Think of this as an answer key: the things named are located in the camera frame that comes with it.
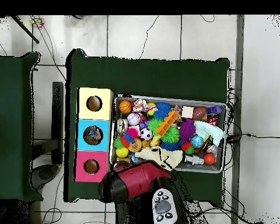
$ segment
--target purple toy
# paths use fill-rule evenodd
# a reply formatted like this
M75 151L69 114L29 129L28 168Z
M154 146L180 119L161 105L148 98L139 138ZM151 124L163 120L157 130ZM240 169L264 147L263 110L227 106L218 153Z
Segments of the purple toy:
M149 120L145 120L144 123L141 123L141 122L140 122L140 123L139 123L139 128L140 128L140 130L146 128L146 127L148 126L148 124L149 124Z
M180 140L178 145L181 146L189 141L195 133L195 126L193 120L186 118L186 121L180 125Z
M222 109L219 106L212 106L212 107L208 107L206 109L206 113L207 115L211 115L211 114L219 114L222 112Z

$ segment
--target stacked cubes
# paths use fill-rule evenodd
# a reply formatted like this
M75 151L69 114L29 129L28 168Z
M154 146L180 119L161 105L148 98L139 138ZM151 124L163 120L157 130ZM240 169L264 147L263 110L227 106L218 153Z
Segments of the stacked cubes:
M101 182L109 166L110 89L80 87L77 91L75 182Z

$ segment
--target white ball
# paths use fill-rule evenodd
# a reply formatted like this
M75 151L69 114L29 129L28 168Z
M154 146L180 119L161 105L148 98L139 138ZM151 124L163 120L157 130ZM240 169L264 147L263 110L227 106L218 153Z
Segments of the white ball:
M130 113L127 120L129 125L137 125L140 122L140 116L137 113Z
M140 131L140 137L148 141L152 139L152 131L149 128L144 128Z

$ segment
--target round hole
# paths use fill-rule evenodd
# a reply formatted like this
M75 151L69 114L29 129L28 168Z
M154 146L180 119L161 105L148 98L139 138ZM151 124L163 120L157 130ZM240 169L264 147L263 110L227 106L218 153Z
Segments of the round hole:
M99 111L103 106L103 102L99 96L90 96L87 99L86 106L90 111Z
M99 163L96 160L88 160L84 163L84 170L86 173L95 174L99 171Z
M103 132L97 126L89 126L83 133L84 141L89 145L98 145L103 139Z

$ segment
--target pink wooden block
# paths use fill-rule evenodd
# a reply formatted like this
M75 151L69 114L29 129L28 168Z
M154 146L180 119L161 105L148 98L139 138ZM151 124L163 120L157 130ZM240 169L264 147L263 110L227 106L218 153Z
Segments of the pink wooden block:
M95 160L99 164L99 170L95 174L89 174L84 170L84 164L88 160ZM108 153L103 151L77 151L76 158L76 182L101 182L108 169Z

